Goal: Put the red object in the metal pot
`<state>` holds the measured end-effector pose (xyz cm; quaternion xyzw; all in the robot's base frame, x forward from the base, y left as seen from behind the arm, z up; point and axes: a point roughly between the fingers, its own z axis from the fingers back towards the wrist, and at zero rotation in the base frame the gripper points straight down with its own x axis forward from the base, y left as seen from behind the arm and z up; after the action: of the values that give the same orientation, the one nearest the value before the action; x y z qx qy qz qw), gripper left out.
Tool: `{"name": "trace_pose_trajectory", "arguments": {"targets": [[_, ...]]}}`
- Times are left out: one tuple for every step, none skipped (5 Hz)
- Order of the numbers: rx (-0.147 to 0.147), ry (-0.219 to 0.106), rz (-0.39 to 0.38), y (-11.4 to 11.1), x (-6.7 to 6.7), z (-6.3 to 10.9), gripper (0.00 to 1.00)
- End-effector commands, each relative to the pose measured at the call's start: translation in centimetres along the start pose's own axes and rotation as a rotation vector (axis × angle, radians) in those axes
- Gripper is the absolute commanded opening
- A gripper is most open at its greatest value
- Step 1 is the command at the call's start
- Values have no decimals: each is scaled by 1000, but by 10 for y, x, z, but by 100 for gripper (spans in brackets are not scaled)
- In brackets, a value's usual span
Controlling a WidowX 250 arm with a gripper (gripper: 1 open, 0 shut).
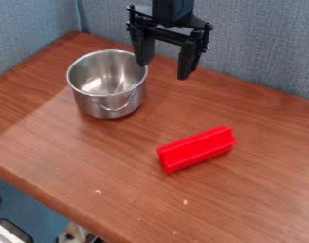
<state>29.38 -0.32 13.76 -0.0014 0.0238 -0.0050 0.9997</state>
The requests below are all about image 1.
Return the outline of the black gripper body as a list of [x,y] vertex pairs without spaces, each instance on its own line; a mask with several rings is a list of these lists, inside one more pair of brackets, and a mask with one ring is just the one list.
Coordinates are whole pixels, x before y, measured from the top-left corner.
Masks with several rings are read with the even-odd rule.
[[209,44],[209,35],[213,26],[197,18],[193,14],[195,0],[151,0],[149,6],[131,4],[127,7],[129,11],[129,23],[140,17],[145,18],[152,25],[163,25],[165,28],[191,28],[203,34],[201,42]]

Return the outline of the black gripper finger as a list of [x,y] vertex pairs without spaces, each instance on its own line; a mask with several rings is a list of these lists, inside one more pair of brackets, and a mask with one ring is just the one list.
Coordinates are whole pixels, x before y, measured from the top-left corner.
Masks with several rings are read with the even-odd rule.
[[189,75],[196,71],[200,56],[201,43],[196,41],[187,41],[181,46],[181,51],[179,53],[179,80],[187,80]]
[[135,49],[136,61],[140,66],[147,66],[155,58],[155,39],[144,29],[133,28],[131,39]]

